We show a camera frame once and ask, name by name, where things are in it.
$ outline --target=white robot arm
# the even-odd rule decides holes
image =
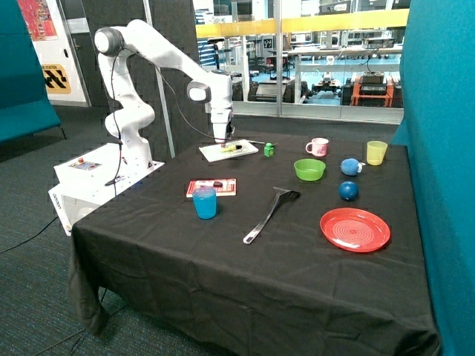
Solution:
[[[232,81],[221,70],[208,72],[178,50],[152,26],[133,20],[127,27],[104,27],[96,32],[94,43],[100,52],[99,69],[109,95],[119,101],[123,109],[109,115],[105,126],[123,143],[122,156],[129,166],[150,165],[148,141],[139,129],[154,120],[154,110],[141,100],[135,91],[127,68],[127,58],[137,54],[161,67],[181,70],[192,81],[187,87],[190,100],[211,105],[211,122],[215,141],[221,144],[232,135]]]

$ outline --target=orange machine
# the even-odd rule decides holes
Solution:
[[[392,77],[384,77],[380,82],[368,80],[369,76],[357,76],[353,85],[351,105],[353,106],[379,106],[390,108],[393,106],[394,82]]]

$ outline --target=pink mug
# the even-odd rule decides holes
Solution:
[[[316,157],[323,157],[327,155],[327,148],[328,148],[328,140],[317,138],[313,139],[311,142],[307,143],[305,146],[305,151],[309,154],[312,154]]]

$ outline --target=blue toy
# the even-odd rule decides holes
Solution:
[[[356,176],[361,172],[363,168],[363,163],[358,162],[357,159],[349,158],[345,159],[341,163],[341,171],[347,176]]]
[[[338,188],[340,197],[346,201],[352,201],[358,196],[358,186],[353,182],[343,182]]]

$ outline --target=teal partition wall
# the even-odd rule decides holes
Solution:
[[[404,39],[404,119],[444,355],[475,355],[475,6],[413,0]]]
[[[0,142],[61,125],[16,0],[1,3]]]

